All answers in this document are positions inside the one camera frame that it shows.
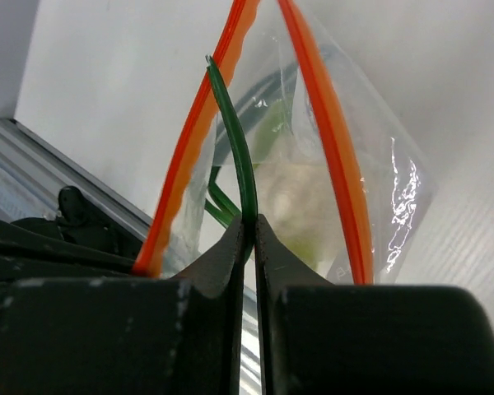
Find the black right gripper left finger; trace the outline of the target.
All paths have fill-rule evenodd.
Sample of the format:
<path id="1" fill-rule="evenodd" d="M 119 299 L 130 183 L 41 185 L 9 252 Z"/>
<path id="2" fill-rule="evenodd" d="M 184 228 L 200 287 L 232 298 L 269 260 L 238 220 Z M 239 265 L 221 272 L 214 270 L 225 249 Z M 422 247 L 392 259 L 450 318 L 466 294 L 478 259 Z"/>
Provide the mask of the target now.
<path id="1" fill-rule="evenodd" d="M 236 394 L 245 228 L 177 275 L 0 279 L 0 394 Z"/>

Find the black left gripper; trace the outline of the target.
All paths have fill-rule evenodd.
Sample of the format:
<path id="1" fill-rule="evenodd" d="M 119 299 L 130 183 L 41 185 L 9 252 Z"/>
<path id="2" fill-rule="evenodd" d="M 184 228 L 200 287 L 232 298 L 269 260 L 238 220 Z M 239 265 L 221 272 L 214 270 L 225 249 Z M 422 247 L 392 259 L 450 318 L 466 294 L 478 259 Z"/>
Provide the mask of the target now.
<path id="1" fill-rule="evenodd" d="M 0 283 L 28 277 L 125 277 L 142 241 L 109 218 L 79 188 L 58 193 L 53 220 L 0 220 Z"/>

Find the white cauliflower with green leaves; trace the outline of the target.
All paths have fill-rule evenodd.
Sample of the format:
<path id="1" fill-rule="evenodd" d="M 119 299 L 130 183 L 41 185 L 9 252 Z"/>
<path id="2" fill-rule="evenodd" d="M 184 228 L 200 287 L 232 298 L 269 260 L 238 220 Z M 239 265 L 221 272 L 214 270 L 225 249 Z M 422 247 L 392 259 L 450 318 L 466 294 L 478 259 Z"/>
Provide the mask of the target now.
<path id="1" fill-rule="evenodd" d="M 324 158 L 304 156 L 286 121 L 287 100 L 267 108 L 252 141 L 259 211 L 280 241 L 320 272 L 346 250 Z"/>

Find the clear orange-zipper zip bag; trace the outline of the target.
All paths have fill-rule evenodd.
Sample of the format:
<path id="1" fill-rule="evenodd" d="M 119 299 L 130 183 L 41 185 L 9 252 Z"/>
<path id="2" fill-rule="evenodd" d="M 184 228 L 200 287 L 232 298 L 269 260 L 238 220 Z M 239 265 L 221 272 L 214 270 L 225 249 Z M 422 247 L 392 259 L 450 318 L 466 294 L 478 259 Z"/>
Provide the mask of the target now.
<path id="1" fill-rule="evenodd" d="M 421 153 L 304 1 L 235 1 L 212 53 L 240 132 L 212 79 L 197 90 L 133 271 L 179 271 L 203 216 L 262 214 L 335 284 L 389 284 L 432 199 Z"/>

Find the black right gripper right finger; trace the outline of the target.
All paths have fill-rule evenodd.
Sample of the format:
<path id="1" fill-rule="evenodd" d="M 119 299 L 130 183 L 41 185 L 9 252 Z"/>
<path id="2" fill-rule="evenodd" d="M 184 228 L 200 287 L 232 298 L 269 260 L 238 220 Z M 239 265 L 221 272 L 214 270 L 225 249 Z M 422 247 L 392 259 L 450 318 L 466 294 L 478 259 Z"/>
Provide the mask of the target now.
<path id="1" fill-rule="evenodd" d="M 454 286 L 334 285 L 256 225 L 266 394 L 494 394 L 494 332 Z"/>

